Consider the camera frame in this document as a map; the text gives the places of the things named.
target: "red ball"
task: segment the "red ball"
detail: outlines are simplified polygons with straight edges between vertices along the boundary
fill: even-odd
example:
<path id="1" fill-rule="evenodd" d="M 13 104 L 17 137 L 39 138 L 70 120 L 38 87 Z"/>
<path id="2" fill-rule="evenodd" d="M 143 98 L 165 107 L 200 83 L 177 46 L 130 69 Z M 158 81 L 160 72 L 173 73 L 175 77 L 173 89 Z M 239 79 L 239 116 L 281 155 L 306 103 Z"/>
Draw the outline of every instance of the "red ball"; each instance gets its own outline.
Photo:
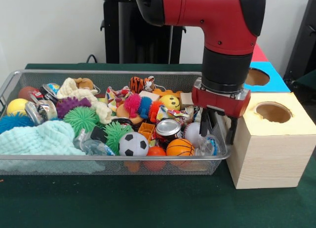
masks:
<path id="1" fill-rule="evenodd" d="M 28 101 L 32 101 L 31 97 L 30 97 L 30 93 L 32 91 L 36 90 L 36 88 L 32 87 L 32 86 L 26 86 L 23 87 L 20 91 L 19 91 L 19 95 L 18 98 L 22 98 Z"/>
<path id="2" fill-rule="evenodd" d="M 147 156 L 166 156 L 166 152 L 161 147 L 151 147 Z M 166 162 L 163 160 L 148 160 L 144 161 L 144 165 L 150 171 L 159 171 L 164 168 Z"/>

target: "pink spiky toy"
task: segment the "pink spiky toy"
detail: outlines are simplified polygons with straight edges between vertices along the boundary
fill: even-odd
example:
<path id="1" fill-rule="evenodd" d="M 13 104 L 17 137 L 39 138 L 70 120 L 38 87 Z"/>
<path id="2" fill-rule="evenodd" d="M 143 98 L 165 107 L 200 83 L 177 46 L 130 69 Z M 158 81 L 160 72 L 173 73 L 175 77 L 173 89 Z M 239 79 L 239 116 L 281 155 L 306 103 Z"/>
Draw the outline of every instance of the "pink spiky toy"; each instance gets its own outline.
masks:
<path id="1" fill-rule="evenodd" d="M 91 103 L 87 98 L 83 98 L 79 101 L 76 97 L 67 97 L 59 101 L 56 105 L 58 118 L 63 119 L 65 115 L 78 106 L 91 107 Z"/>
<path id="2" fill-rule="evenodd" d="M 136 118 L 138 111 L 138 108 L 140 106 L 141 97 L 138 94 L 133 94 L 130 97 L 128 97 L 124 102 L 124 108 L 129 113 L 130 118 Z"/>

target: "blue box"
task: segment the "blue box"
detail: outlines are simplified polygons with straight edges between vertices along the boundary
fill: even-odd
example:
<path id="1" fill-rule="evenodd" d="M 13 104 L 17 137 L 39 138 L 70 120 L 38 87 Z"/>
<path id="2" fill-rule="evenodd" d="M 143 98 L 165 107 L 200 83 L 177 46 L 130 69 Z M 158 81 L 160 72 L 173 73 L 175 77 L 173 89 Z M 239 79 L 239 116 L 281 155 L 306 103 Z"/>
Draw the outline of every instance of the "blue box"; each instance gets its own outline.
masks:
<path id="1" fill-rule="evenodd" d="M 270 62 L 252 62 L 250 67 L 244 88 L 252 92 L 291 92 Z"/>

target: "circular hole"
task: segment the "circular hole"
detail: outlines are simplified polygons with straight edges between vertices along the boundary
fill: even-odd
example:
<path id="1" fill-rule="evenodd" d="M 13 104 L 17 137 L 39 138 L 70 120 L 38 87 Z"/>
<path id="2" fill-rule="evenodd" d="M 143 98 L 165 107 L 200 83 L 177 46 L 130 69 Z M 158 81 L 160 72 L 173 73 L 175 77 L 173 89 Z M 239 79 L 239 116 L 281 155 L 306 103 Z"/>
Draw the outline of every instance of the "circular hole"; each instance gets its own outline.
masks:
<path id="1" fill-rule="evenodd" d="M 270 122 L 285 123 L 292 117 L 291 111 L 287 107 L 275 102 L 260 103 L 255 112 Z"/>
<path id="2" fill-rule="evenodd" d="M 246 84 L 250 86 L 264 86 L 270 81 L 269 75 L 255 68 L 249 68 Z"/>

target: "yellow smiley ball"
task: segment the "yellow smiley ball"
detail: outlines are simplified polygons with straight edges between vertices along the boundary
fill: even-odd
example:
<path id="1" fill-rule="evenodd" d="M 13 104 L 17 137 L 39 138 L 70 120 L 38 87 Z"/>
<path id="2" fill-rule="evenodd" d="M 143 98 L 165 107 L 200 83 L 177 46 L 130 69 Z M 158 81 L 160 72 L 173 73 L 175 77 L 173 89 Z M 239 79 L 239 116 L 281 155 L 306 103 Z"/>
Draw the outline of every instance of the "yellow smiley ball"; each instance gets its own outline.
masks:
<path id="1" fill-rule="evenodd" d="M 165 95 L 160 98 L 160 101 L 163 102 L 164 106 L 170 110 L 181 110 L 181 103 L 179 99 L 173 95 Z"/>
<path id="2" fill-rule="evenodd" d="M 18 98 L 18 99 L 11 101 L 10 104 L 8 105 L 8 107 L 6 108 L 6 114 L 7 115 L 11 115 L 11 114 L 16 115 L 19 112 L 21 115 L 26 115 L 26 112 L 25 112 L 25 104 L 26 103 L 28 103 L 28 101 L 25 99 L 21 99 L 21 98 Z"/>

